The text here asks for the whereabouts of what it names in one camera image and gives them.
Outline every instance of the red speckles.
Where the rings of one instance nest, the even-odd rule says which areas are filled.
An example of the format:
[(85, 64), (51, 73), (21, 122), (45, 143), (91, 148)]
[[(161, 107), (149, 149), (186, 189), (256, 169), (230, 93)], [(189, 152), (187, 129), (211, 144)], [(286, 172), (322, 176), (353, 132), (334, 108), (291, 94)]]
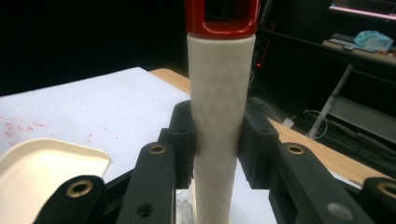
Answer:
[(5, 134), (7, 137), (12, 137), (12, 136), (15, 135), (15, 133), (13, 133), (13, 132), (4, 132), (4, 134)]
[(92, 140), (92, 137), (93, 137), (93, 134), (88, 134), (88, 139), (87, 139), (87, 142), (91, 142), (91, 140)]
[(34, 124), (36, 127), (48, 128), (47, 125), (45, 125), (45, 124), (41, 124), (41, 123), (37, 123), (37, 122), (33, 122), (33, 124)]
[(38, 131), (39, 129), (48, 129), (48, 126), (45, 124), (35, 121), (26, 121), (17, 116), (9, 119), (2, 117), (2, 120), (4, 123), (0, 122), (0, 125), (3, 125), (4, 135), (8, 138)]

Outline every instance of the dark background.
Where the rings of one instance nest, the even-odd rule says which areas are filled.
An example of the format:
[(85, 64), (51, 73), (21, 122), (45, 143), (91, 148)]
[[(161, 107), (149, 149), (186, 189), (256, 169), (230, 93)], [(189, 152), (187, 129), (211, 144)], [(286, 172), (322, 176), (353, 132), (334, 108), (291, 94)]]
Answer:
[[(206, 2), (210, 18), (233, 14), (233, 0)], [(364, 30), (396, 38), (395, 23), (331, 12), (330, 4), (331, 0), (274, 0), (262, 28), (317, 44), (334, 33), (355, 36)], [(183, 0), (2, 1), (0, 17), (0, 95), (135, 66), (166, 67), (188, 76)], [(265, 39), (260, 32), (257, 37)], [(262, 58), (262, 48), (257, 45), (256, 60)], [(321, 109), (346, 66), (272, 41), (253, 89), (271, 92), (296, 113)], [(372, 75), (391, 81), (396, 77)], [(392, 82), (354, 74), (351, 80), (344, 95), (396, 116)]]

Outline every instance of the red plastic part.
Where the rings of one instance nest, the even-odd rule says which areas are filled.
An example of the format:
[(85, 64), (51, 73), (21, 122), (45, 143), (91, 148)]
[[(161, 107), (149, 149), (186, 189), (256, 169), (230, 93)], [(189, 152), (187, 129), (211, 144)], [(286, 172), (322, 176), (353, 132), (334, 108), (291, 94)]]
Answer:
[(236, 0), (235, 16), (229, 21), (205, 21), (205, 0), (185, 0), (187, 32), (206, 38), (236, 39), (254, 35), (260, 0)]

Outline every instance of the brass insert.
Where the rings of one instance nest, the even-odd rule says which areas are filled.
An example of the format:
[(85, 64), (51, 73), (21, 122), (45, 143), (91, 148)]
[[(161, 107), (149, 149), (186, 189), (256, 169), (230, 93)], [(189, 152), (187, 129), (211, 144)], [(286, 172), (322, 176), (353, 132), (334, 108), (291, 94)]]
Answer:
[(289, 153), (296, 155), (302, 155), (305, 153), (305, 150), (303, 148), (294, 145), (287, 146), (286, 149), (288, 150)]
[(149, 153), (151, 154), (162, 154), (166, 150), (166, 147), (163, 146), (154, 146), (149, 150)]
[(396, 199), (396, 185), (395, 184), (387, 183), (387, 182), (379, 182), (376, 186), (384, 194), (388, 195), (391, 198)]
[(92, 188), (93, 183), (90, 180), (82, 179), (71, 184), (66, 195), (70, 198), (78, 198), (90, 192)]

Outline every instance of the metal stand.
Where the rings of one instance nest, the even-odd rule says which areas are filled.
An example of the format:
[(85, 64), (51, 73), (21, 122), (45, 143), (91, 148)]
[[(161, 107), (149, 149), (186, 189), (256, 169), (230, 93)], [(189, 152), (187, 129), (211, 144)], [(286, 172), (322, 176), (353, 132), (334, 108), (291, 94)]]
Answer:
[(341, 76), (341, 79), (338, 81), (337, 86), (335, 86), (335, 89), (332, 91), (332, 94), (330, 95), (326, 104), (323, 106), (317, 120), (315, 120), (314, 125), (312, 126), (311, 130), (309, 131), (309, 133), (308, 133), (309, 138), (315, 139), (317, 137), (317, 132), (318, 132), (318, 129), (319, 129), (321, 123), (323, 122), (323, 120), (325, 120), (326, 116), (329, 114), (329, 111), (332, 109), (332, 105), (333, 105), (335, 99), (337, 98), (338, 93), (343, 88), (344, 84), (347, 82), (347, 79), (349, 78), (349, 75), (352, 72), (353, 68), (354, 68), (354, 65), (351, 63), (347, 66), (346, 71)]

